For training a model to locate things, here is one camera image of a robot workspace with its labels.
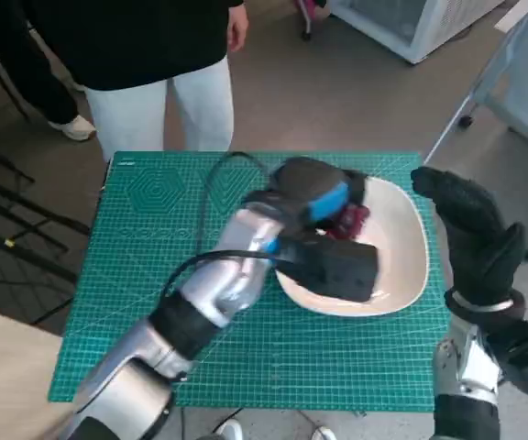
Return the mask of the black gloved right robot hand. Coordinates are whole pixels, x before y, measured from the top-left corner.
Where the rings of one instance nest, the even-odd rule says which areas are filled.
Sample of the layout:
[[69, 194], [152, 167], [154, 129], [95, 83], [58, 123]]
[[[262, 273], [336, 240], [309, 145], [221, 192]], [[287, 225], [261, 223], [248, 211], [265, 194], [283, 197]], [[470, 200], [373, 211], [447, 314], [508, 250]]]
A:
[[514, 275], [525, 254], [523, 224], [506, 225], [492, 195], [474, 181], [425, 166], [411, 178], [413, 190], [433, 202], [445, 226], [451, 292], [477, 308], [515, 303]]

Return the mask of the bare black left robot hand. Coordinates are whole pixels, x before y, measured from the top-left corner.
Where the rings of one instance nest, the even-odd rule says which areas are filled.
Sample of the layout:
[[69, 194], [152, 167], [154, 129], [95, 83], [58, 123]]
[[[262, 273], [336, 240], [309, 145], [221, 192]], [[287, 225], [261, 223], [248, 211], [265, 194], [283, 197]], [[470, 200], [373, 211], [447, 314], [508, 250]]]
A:
[[351, 239], [369, 218], [364, 205], [367, 178], [359, 170], [292, 157], [272, 173], [268, 190], [295, 212], [297, 229], [322, 229], [337, 239]]

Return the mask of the person's hand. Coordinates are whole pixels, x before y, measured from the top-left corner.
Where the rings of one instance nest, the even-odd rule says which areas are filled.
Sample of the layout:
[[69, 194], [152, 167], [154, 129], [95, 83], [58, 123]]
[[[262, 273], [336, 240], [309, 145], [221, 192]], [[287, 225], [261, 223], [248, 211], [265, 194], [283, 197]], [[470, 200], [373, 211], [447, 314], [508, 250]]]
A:
[[248, 34], [248, 12], [244, 5], [230, 7], [228, 11], [227, 48], [231, 52], [241, 50]]

